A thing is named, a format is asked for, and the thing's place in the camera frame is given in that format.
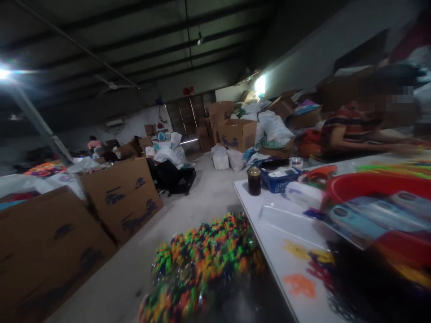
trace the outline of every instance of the black chair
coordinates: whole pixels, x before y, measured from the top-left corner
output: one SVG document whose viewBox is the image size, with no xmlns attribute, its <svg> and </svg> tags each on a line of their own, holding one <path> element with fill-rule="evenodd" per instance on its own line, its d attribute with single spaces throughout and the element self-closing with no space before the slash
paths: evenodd
<svg viewBox="0 0 431 323">
<path fill-rule="evenodd" d="M 186 168 L 179 170 L 172 164 L 171 161 L 164 161 L 156 166 L 157 173 L 162 180 L 169 195 L 172 194 L 189 194 L 190 188 L 196 178 L 194 168 Z"/>
<path fill-rule="evenodd" d="M 157 166 L 154 164 L 154 161 L 151 158 L 147 158 L 148 168 L 150 169 L 151 178 L 154 181 L 157 191 L 163 191 L 166 189 L 165 184 L 162 179 L 158 175 Z"/>
</svg>

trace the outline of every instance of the table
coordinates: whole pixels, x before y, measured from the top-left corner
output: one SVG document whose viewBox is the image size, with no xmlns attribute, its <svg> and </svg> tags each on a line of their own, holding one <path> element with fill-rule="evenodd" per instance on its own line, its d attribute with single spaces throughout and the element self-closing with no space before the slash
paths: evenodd
<svg viewBox="0 0 431 323">
<path fill-rule="evenodd" d="M 425 154 L 426 155 L 421 156 L 420 159 L 430 160 L 431 152 L 428 151 Z M 411 158 L 403 158 L 390 153 L 385 153 L 341 161 L 334 165 L 337 165 L 338 167 L 337 175 L 343 175 L 353 173 L 355 171 L 354 167 L 359 165 L 369 165 L 372 162 L 397 164 L 409 159 Z M 262 192 L 259 196 L 251 196 L 248 193 L 247 180 L 236 181 L 233 185 L 250 220 L 262 252 L 294 319 L 299 323 L 314 322 L 317 318 L 320 322 L 346 322 L 329 307 L 328 293 L 323 282 L 307 272 L 307 269 L 310 269 L 308 261 L 298 259 L 294 254 L 287 252 L 283 247 L 285 244 L 284 240 L 286 239 L 291 243 L 305 247 L 307 250 L 316 249 L 316 245 L 305 242 L 299 236 L 292 236 L 275 230 L 259 221 L 259 214 L 262 209 L 262 205 L 264 204 L 273 204 L 279 208 L 290 210 L 295 214 L 302 214 L 305 209 L 289 202 L 283 194 L 272 194 L 264 187 L 262 187 Z M 313 226 L 317 223 L 317 220 L 314 219 L 309 219 L 309 221 Z M 314 231 L 312 235 L 314 235 L 312 238 L 322 240 L 321 233 Z M 303 277 L 315 283 L 316 295 L 314 298 L 307 297 L 301 293 L 296 295 L 290 293 L 289 288 L 291 286 L 286 284 L 284 279 L 296 274 L 301 274 Z"/>
</svg>

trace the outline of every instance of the bright light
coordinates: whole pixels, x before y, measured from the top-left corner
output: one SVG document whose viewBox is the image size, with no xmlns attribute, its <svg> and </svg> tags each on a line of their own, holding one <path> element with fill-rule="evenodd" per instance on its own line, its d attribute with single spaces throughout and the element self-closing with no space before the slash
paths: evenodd
<svg viewBox="0 0 431 323">
<path fill-rule="evenodd" d="M 265 75 L 260 76 L 255 82 L 255 92 L 258 96 L 265 94 Z"/>
<path fill-rule="evenodd" d="M 9 70 L 0 70 L 0 79 L 7 79 L 10 74 Z"/>
<path fill-rule="evenodd" d="M 186 144 L 186 143 L 188 143 L 188 142 L 192 142 L 192 141 L 196 141 L 196 140 L 198 140 L 198 139 L 196 138 L 196 139 L 192 139 L 192 140 L 189 140 L 189 141 L 185 141 L 185 142 L 183 142 L 183 143 L 181 143 L 181 144 Z"/>
</svg>

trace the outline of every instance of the ceiling fan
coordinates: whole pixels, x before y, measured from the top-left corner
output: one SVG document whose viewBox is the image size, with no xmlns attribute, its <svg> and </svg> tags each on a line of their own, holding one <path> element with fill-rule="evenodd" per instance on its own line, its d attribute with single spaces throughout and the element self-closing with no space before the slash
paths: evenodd
<svg viewBox="0 0 431 323">
<path fill-rule="evenodd" d="M 94 75 L 97 79 L 101 80 L 103 83 L 105 83 L 108 87 L 104 88 L 102 91 L 99 92 L 97 96 L 103 95 L 108 91 L 115 91 L 121 88 L 128 88 L 128 87 L 134 87 L 133 85 L 117 85 L 112 81 L 108 81 L 107 79 L 101 77 L 100 75 Z"/>
</svg>

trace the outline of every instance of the person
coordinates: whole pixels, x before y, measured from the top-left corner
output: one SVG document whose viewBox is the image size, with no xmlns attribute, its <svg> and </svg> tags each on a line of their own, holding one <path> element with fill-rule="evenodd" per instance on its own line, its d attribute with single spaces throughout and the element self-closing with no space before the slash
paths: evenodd
<svg viewBox="0 0 431 323">
<path fill-rule="evenodd" d="M 393 98 L 405 95 L 416 84 L 414 70 L 407 64 L 393 64 L 376 70 L 359 83 L 359 101 L 352 101 L 333 112 L 321 130 L 323 153 L 340 151 L 380 151 L 411 154 L 415 144 L 429 143 L 416 138 L 388 136 L 380 131 Z"/>
<path fill-rule="evenodd" d="M 119 161 L 117 155 L 114 152 L 110 150 L 105 150 L 102 146 L 97 146 L 94 148 L 94 154 L 92 157 L 93 159 L 98 159 L 100 157 L 103 157 L 107 162 Z"/>
<path fill-rule="evenodd" d="M 87 144 L 88 150 L 93 153 L 95 147 L 99 146 L 102 146 L 102 143 L 95 136 L 90 136 L 90 142 Z"/>
</svg>

